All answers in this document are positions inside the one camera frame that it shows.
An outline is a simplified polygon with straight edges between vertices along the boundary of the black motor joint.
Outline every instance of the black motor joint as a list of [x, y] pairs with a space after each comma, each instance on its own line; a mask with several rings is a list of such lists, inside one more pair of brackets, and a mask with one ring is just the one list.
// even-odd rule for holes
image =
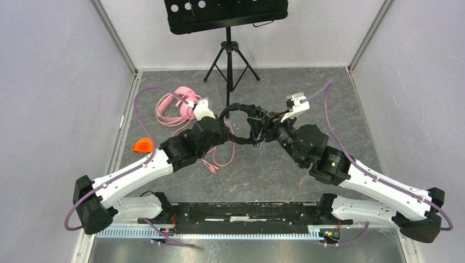
[[306, 124], [295, 130], [293, 122], [295, 119], [284, 122], [277, 120], [273, 137], [299, 168], [312, 168], [323, 155], [328, 136], [314, 124]]
[[203, 117], [187, 129], [160, 144], [168, 156], [168, 163], [173, 171], [194, 164], [213, 147], [224, 144], [228, 140], [229, 129], [212, 117]]

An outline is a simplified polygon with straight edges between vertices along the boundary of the tripod leg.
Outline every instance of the tripod leg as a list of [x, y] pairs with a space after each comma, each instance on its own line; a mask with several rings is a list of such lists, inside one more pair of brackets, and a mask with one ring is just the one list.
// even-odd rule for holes
[[226, 71], [226, 106], [229, 106], [229, 95], [233, 90], [233, 55], [232, 52], [226, 51], [228, 55], [228, 69]]
[[250, 66], [250, 64], [248, 63], [247, 59], [244, 57], [242, 52], [239, 49], [236, 49], [236, 52], [239, 54], [239, 56], [241, 56], [242, 60], [247, 65], [247, 67], [250, 68], [250, 71], [252, 71], [252, 74], [255, 76], [257, 81], [260, 81], [260, 77], [258, 77], [258, 75], [255, 73], [255, 70], [253, 70], [253, 68]]
[[219, 57], [221, 56], [221, 54], [223, 53], [223, 51], [224, 51], [224, 48], [221, 47], [221, 49], [220, 49], [220, 51], [219, 51], [217, 57], [215, 58], [215, 61], [213, 62], [212, 66], [210, 67], [210, 70], [208, 71], [207, 75], [206, 75], [205, 78], [203, 79], [204, 82], [207, 82], [208, 76], [210, 76], [210, 73], [212, 73], [212, 70], [213, 70], [213, 68], [215, 67], [215, 65], [217, 64], [218, 59], [219, 59]]
[[[229, 89], [226, 89], [226, 106], [229, 105], [229, 95], [230, 95]], [[226, 117], [226, 119], [229, 119], [229, 112], [226, 113], [224, 117]]]

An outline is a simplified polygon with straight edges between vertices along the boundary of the gray carpet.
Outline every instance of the gray carpet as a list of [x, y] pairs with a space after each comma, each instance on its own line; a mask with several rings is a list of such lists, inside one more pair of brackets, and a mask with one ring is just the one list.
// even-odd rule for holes
[[[268, 111], [283, 111], [286, 109], [286, 96], [297, 92], [310, 96], [328, 80], [333, 80], [329, 115], [334, 130], [353, 156], [379, 170], [355, 90], [344, 68], [275, 68], [256, 71], [261, 81], [256, 81], [247, 72], [231, 94], [231, 103], [255, 104]], [[235, 70], [235, 78], [240, 73]], [[175, 90], [185, 85], [202, 97], [210, 98], [213, 111], [219, 115], [225, 106], [226, 82], [217, 71], [213, 71], [208, 82], [204, 82], [205, 74], [206, 71], [144, 72], [139, 90], [152, 85]], [[141, 95], [138, 102], [140, 116], [158, 145], [177, 129], [164, 127], [155, 118], [155, 105], [164, 94], [160, 90], [149, 90]], [[298, 117], [295, 127], [315, 123], [324, 133], [329, 134], [323, 101], [323, 94], [315, 98], [310, 103], [310, 110]], [[171, 106], [166, 115], [179, 115], [179, 110]], [[244, 113], [233, 113], [228, 122], [234, 125], [237, 135], [248, 137], [249, 127], [245, 116]], [[146, 134], [133, 116], [121, 168], [145, 156], [131, 151], [132, 144], [142, 137], [146, 137]], [[332, 137], [328, 144], [336, 147]], [[230, 142], [220, 146], [217, 161], [226, 163], [231, 156], [231, 149]], [[206, 156], [206, 160], [213, 161], [211, 153]], [[197, 161], [190, 167], [146, 184], [129, 196], [139, 196], [146, 190], [164, 192], [171, 202], [316, 201], [323, 193], [365, 198], [359, 193], [317, 182], [308, 175], [307, 170], [299, 169], [277, 142], [262, 143], [260, 148], [237, 145], [233, 162], [220, 168], [217, 174]]]

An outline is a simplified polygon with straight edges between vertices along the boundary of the black cable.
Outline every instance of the black cable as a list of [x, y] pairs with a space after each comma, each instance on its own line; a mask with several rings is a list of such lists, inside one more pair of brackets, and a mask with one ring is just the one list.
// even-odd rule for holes
[[145, 194], [146, 194], [146, 193], [148, 193], [148, 192], [151, 192], [151, 193], [152, 193], [152, 195], [154, 195], [154, 194], [155, 194], [155, 193], [154, 193], [152, 190], [148, 190], [148, 191], [145, 191], [145, 192], [143, 192], [143, 193], [142, 193], [142, 195], [140, 195], [139, 197], [142, 197], [143, 195], [145, 195]]

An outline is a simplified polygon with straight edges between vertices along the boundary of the pink strap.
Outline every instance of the pink strap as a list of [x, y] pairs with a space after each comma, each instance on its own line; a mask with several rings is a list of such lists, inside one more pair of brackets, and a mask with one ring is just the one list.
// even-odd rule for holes
[[[187, 101], [197, 102], [198, 99], [202, 98], [199, 95], [197, 95], [192, 89], [190, 89], [188, 87], [185, 87], [185, 86], [179, 87], [178, 89], [176, 89], [175, 92], [178, 95], [180, 95], [181, 97], [186, 98], [185, 100], [187, 100]], [[181, 107], [179, 109], [180, 117], [165, 117], [165, 116], [163, 116], [163, 114], [165, 113], [166, 108], [173, 101], [173, 99], [174, 99], [174, 95], [172, 95], [171, 93], [168, 93], [165, 96], [163, 96], [157, 102], [157, 105], [155, 106], [155, 116], [156, 116], [157, 120], [164, 126], [175, 127], [175, 126], [181, 125], [183, 122], [187, 121], [187, 123], [185, 125], [183, 125], [181, 128], [177, 129], [171, 135], [171, 137], [173, 137], [177, 132], [183, 130], [185, 127], [187, 127], [189, 125], [189, 123], [193, 119], [195, 119], [195, 116], [194, 116], [194, 113], [193, 113], [192, 109], [188, 108], [186, 104], [181, 104]], [[181, 101], [178, 99], [178, 101], [176, 102], [176, 107], [179, 106], [180, 103], [181, 103]], [[231, 130], [231, 133], [234, 134], [233, 127], [227, 122], [225, 122], [225, 124], [229, 126], [229, 128]], [[232, 144], [232, 153], [233, 154], [231, 156], [231, 159], [229, 159], [229, 161], [226, 164], [217, 163], [217, 161], [215, 159], [216, 150], [217, 150], [217, 146], [215, 146], [213, 149], [208, 151], [208, 153], [213, 152], [213, 162], [217, 166], [209, 163], [205, 159], [202, 159], [205, 166], [207, 166], [207, 168], [212, 173], [215, 173], [215, 174], [217, 173], [217, 170], [219, 169], [219, 167], [224, 167], [224, 166], [230, 164], [233, 161], [234, 154], [235, 154], [235, 151], [236, 151], [236, 145], [235, 145], [235, 143]]]

